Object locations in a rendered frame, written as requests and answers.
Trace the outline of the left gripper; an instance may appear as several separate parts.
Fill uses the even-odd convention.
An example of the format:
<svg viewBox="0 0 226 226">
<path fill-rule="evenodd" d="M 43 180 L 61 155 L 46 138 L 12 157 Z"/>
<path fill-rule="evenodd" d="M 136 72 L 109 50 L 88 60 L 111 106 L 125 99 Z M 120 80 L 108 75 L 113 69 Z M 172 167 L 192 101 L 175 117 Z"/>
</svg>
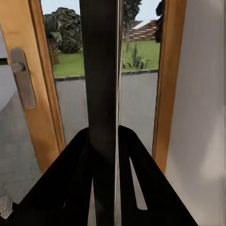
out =
<svg viewBox="0 0 226 226">
<path fill-rule="evenodd" d="M 13 202 L 13 204 L 12 204 L 12 210 L 14 210 L 17 206 L 18 206 L 18 205 L 17 205 L 16 203 Z M 2 217 L 0 216 L 0 226 L 2 226 L 2 224 L 3 224 L 4 222 L 5 222 L 5 219 L 2 218 Z"/>
</svg>

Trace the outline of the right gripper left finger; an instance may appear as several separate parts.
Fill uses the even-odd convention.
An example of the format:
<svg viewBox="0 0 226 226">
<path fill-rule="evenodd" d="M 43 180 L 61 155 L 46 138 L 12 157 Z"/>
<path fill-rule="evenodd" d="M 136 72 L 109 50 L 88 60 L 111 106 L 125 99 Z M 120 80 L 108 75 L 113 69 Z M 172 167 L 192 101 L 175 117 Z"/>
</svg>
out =
<svg viewBox="0 0 226 226">
<path fill-rule="evenodd" d="M 87 127 L 78 132 L 2 226 L 87 226 L 92 181 Z"/>
</svg>

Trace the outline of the poster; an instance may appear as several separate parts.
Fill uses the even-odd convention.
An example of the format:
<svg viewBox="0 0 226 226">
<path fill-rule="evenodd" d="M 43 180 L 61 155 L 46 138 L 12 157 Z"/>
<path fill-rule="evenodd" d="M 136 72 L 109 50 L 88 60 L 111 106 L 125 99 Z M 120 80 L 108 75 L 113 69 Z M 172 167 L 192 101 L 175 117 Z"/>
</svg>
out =
<svg viewBox="0 0 226 226">
<path fill-rule="evenodd" d="M 123 0 L 79 0 L 97 226 L 115 226 Z"/>
</svg>

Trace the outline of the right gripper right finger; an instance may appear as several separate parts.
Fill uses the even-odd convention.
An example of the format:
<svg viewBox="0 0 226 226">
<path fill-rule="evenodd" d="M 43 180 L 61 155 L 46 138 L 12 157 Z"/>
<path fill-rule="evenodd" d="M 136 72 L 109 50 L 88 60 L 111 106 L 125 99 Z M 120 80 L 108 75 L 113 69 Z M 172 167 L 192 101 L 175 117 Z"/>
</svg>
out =
<svg viewBox="0 0 226 226">
<path fill-rule="evenodd" d="M 122 226 L 197 226 L 137 134 L 119 125 Z M 131 157 L 148 210 L 137 207 Z"/>
</svg>

